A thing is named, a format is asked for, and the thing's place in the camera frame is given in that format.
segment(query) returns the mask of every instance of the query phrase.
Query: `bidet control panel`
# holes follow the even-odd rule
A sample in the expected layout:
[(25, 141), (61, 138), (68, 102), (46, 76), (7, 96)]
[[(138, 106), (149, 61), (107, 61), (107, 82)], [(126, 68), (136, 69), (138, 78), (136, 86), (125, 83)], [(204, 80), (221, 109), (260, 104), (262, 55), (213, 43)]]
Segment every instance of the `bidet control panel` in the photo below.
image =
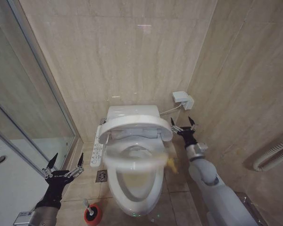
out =
[(92, 151), (91, 160), (90, 160), (91, 167), (99, 167), (101, 160), (102, 160), (102, 153), (103, 153), (104, 145), (99, 143), (100, 128), (101, 128), (101, 125), (99, 125), (96, 130), (96, 135), (95, 135), (94, 144), (93, 144), (93, 151)]

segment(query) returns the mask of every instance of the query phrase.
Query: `yellow object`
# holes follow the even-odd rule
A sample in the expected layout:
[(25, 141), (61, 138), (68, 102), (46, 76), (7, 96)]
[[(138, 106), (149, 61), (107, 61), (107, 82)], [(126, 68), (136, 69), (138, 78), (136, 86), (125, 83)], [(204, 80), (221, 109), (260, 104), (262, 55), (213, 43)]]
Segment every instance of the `yellow object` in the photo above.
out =
[(174, 164), (173, 158), (168, 158), (166, 165), (172, 169), (173, 173), (178, 173), (177, 167)]

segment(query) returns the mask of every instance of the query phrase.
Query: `toilet lid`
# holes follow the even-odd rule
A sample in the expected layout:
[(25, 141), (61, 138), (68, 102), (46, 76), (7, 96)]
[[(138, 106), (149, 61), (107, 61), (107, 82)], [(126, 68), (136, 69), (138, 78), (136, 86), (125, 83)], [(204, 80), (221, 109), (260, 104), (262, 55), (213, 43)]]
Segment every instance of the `toilet lid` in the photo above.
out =
[(108, 133), (112, 130), (132, 129), (132, 128), (156, 128), (160, 131), (160, 136), (163, 141), (172, 140), (173, 133), (169, 123), (159, 117), (152, 115), (126, 115), (110, 119), (100, 128), (99, 142), (106, 143)]

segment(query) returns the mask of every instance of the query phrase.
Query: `flexible hose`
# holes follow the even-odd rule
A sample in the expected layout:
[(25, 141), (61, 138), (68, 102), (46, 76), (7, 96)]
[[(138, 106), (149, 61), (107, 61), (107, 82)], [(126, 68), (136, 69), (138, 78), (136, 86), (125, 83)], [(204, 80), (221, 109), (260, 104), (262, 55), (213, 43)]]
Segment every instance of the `flexible hose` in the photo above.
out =
[(255, 162), (253, 163), (253, 168), (256, 171), (268, 171), (270, 170), (272, 167), (278, 165), (280, 162), (283, 161), (283, 153), (280, 154), (277, 158), (275, 158), (274, 160), (270, 161), (269, 163), (267, 163), (266, 165), (260, 167), (259, 165), (261, 163), (263, 163), (265, 160), (271, 158), (272, 156), (274, 156), (275, 154), (277, 154), (279, 151), (283, 150), (283, 142), (273, 146), (271, 149), (269, 149), (267, 152), (265, 152), (262, 156), (260, 156), (259, 158), (257, 158), (255, 160)]

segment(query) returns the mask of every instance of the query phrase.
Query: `tile wall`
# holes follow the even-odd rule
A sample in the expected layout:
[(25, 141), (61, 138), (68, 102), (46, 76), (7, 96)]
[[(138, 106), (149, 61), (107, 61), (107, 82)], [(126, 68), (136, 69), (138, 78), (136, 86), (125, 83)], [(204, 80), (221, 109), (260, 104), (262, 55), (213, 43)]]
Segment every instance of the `tile wall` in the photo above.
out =
[[(84, 142), (111, 105), (176, 106), (216, 0), (20, 0)], [(178, 111), (165, 116), (175, 119)]]
[(283, 0), (219, 0), (181, 112), (224, 181), (246, 192), (269, 225), (283, 226), (283, 163), (251, 170), (253, 154), (283, 138)]

